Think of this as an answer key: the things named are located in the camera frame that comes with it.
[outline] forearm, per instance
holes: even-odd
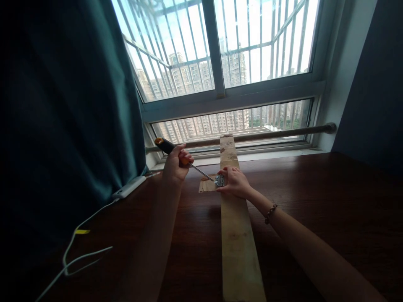
[[[181,183],[162,179],[151,215],[129,264],[120,301],[156,301],[165,274]]]
[[[273,203],[252,190],[248,198],[266,216]],[[385,301],[342,256],[278,207],[270,224],[327,301]]]

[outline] screwdriver handle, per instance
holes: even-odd
[[[161,151],[164,151],[166,154],[171,153],[172,150],[176,147],[173,143],[167,141],[164,138],[156,138],[154,140],[154,143],[157,145],[158,148],[161,149]],[[189,160],[186,158],[181,158],[181,162],[183,165],[187,165],[189,163]]]

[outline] dark teal curtain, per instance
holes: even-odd
[[[112,3],[18,3],[3,11],[12,33],[2,71],[2,230],[16,274],[146,169],[139,100]]]

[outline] wooden desk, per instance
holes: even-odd
[[[247,161],[240,167],[253,187],[318,234],[388,300],[403,297],[401,183],[341,154]],[[212,174],[219,165],[202,168]],[[222,300],[220,196],[198,193],[200,178],[191,169],[183,186],[160,301]],[[160,179],[147,179],[90,222],[91,232],[77,236],[69,259],[114,248],[77,276],[60,278],[43,301],[111,301]],[[251,204],[249,212],[267,300],[323,300]],[[61,269],[61,255],[31,273],[37,280],[25,296],[36,298],[48,285]]]

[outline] screwdriver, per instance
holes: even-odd
[[[173,143],[170,141],[167,141],[166,139],[163,138],[156,138],[154,140],[154,143],[157,145],[158,148],[160,148],[162,151],[164,151],[166,154],[171,153],[171,151],[176,147]],[[202,170],[200,170],[198,167],[194,166],[189,162],[188,159],[186,158],[181,158],[181,162],[184,165],[191,165],[193,168],[195,168],[197,171],[202,173],[205,177],[207,177],[209,180],[214,181],[210,176],[208,176],[206,173],[204,173]]]

